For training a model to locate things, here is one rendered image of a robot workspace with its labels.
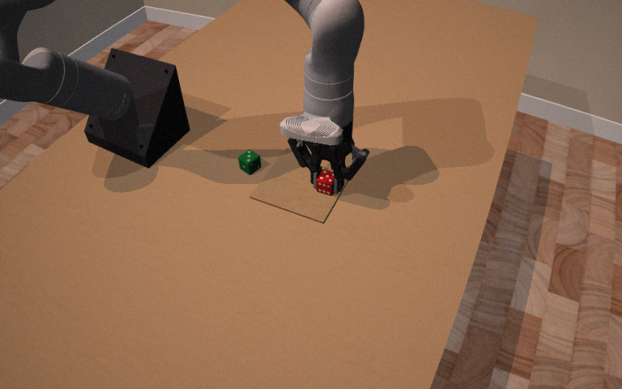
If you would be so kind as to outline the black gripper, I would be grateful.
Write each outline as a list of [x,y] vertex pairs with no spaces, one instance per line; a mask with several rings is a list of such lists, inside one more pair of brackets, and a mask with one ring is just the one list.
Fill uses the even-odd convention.
[[[326,145],[289,138],[288,144],[300,167],[307,167],[310,171],[313,188],[317,189],[317,178],[322,171],[322,166],[320,166],[322,160],[329,161],[334,172],[333,194],[341,192],[344,186],[344,178],[350,181],[366,161],[369,150],[363,149],[361,151],[355,146],[352,139],[352,127],[353,119],[348,125],[342,127],[343,141],[339,145]],[[311,155],[306,145],[312,152]],[[346,168],[345,159],[350,153],[352,154],[353,163],[349,168]]]

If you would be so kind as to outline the red die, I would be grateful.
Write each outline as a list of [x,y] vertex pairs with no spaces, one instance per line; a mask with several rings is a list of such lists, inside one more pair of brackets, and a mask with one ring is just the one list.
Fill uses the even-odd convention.
[[317,178],[317,192],[333,195],[333,179],[334,172],[323,169]]

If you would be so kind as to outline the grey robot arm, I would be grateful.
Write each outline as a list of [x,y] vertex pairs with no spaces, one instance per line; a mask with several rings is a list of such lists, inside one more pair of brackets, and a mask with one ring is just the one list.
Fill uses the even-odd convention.
[[[27,11],[55,0],[0,0],[0,98],[37,102],[107,120],[130,106],[129,80],[47,48],[19,60],[17,32]],[[308,24],[312,47],[305,56],[304,113],[285,118],[281,135],[339,145],[354,113],[354,62],[364,34],[358,0],[284,0]],[[26,66],[27,65],[27,66]],[[35,68],[34,68],[35,67]]]

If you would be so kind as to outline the tan square mat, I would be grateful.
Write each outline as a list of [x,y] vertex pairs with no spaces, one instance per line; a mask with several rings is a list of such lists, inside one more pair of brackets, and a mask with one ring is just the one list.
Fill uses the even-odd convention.
[[292,149],[286,148],[250,198],[324,224],[347,183],[344,178],[337,195],[317,192],[309,169],[300,167]]

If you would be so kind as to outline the green die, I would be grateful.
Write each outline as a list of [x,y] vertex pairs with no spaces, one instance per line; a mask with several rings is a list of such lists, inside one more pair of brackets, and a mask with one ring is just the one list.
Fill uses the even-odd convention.
[[248,175],[253,174],[257,170],[259,170],[261,166],[260,156],[248,150],[238,157],[240,169],[246,172]]

